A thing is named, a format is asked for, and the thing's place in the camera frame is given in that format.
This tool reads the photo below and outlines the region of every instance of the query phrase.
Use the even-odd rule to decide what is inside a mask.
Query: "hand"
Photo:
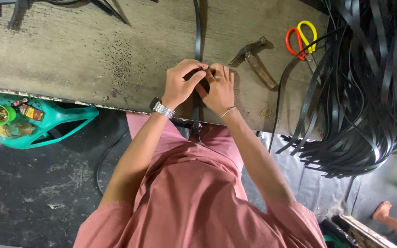
[[[212,76],[211,70],[206,70],[209,93],[201,84],[196,85],[196,91],[208,108],[222,116],[234,106],[234,73],[229,73],[229,67],[222,64],[213,64],[210,69],[215,70],[215,76]]]
[[[180,103],[183,103],[191,95],[196,84],[205,77],[206,72],[199,70],[188,81],[185,81],[183,77],[191,70],[207,68],[208,65],[195,59],[184,59],[178,65],[168,69],[165,93],[162,97],[163,106],[174,110]]]

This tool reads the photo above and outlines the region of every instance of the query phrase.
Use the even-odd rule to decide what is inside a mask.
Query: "silver wristwatch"
[[[154,98],[150,104],[150,109],[158,112],[159,114],[168,117],[171,119],[176,113],[174,110],[170,110],[167,107],[162,105],[162,101],[159,98]]]

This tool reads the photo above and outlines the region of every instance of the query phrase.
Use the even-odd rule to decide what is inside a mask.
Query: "hammer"
[[[273,78],[269,75],[269,73],[266,70],[266,67],[255,57],[251,51],[254,48],[264,46],[266,44],[266,38],[263,36],[260,38],[259,41],[254,42],[252,44],[248,44],[244,46],[244,48],[241,48],[240,51],[238,52],[237,56],[229,63],[229,66],[232,66],[238,58],[244,55],[244,59],[247,61],[247,63],[251,66],[252,70],[257,74],[258,77],[260,77],[261,81],[266,84],[266,86],[270,89],[273,90],[275,87],[278,86],[278,84],[273,80]]]

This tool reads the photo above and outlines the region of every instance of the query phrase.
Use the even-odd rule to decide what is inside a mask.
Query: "wooden workbench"
[[[164,92],[166,69],[194,57],[194,4],[192,0],[110,3],[130,26],[89,2],[68,7],[34,2],[20,30],[11,31],[7,23],[14,4],[4,5],[0,92],[149,112],[151,100]],[[273,48],[258,56],[277,82],[292,59],[284,45],[286,31],[308,20],[322,35],[327,21],[327,16],[298,0],[209,0],[207,4],[203,62],[228,64],[240,48],[265,36]],[[322,53],[321,48],[315,53],[317,61]],[[233,70],[236,106],[253,130],[271,132],[274,114],[262,117],[260,112],[265,107],[274,112],[277,93],[267,90],[246,62]],[[289,134],[295,129],[310,78],[306,63],[293,69],[277,133]],[[191,119],[192,99],[176,111],[176,117]],[[222,123],[207,108],[201,120]]]

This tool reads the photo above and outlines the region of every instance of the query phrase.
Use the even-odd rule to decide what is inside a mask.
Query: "scissors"
[[[290,44],[289,44],[289,36],[290,36],[290,33],[291,33],[292,31],[295,31],[295,33],[296,33],[296,38],[298,39],[298,45],[299,45],[299,47],[300,47],[300,50],[299,50],[299,51],[301,51],[301,50],[303,49],[303,42],[302,42],[302,41],[304,41],[304,43],[305,43],[306,45],[309,45],[309,44],[310,44],[309,41],[306,39],[306,36],[304,36],[303,32],[301,31],[301,25],[303,25],[303,24],[306,24],[306,25],[308,25],[308,26],[311,28],[312,33],[313,33],[313,40],[314,40],[314,41],[315,41],[315,40],[317,39],[317,37],[318,37],[318,34],[317,34],[317,32],[316,32],[316,29],[315,29],[315,26],[313,26],[313,24],[312,24],[311,22],[309,22],[309,21],[301,21],[301,22],[298,24],[297,27],[292,27],[292,28],[290,28],[290,29],[287,31],[287,33],[286,33],[286,39],[285,39],[285,40],[286,40],[286,47],[287,47],[287,50],[289,50],[289,52],[290,52],[291,54],[293,54],[294,56],[297,56],[298,53],[295,52],[295,51],[292,49],[292,47],[290,46]],[[313,58],[313,55],[312,55],[312,53],[315,51],[315,48],[316,48],[316,43],[313,44],[311,47],[308,48],[308,50],[309,50],[309,53],[308,53],[308,54],[306,54],[306,52],[302,52],[300,55],[297,56],[299,59],[301,59],[301,60],[306,60],[306,61],[307,61],[307,63],[309,64],[310,69],[312,70],[312,73],[314,73],[314,72],[315,72],[315,69],[317,68],[317,64],[316,64],[315,59]],[[318,76],[318,84],[321,85],[321,79],[320,79],[319,76]]]

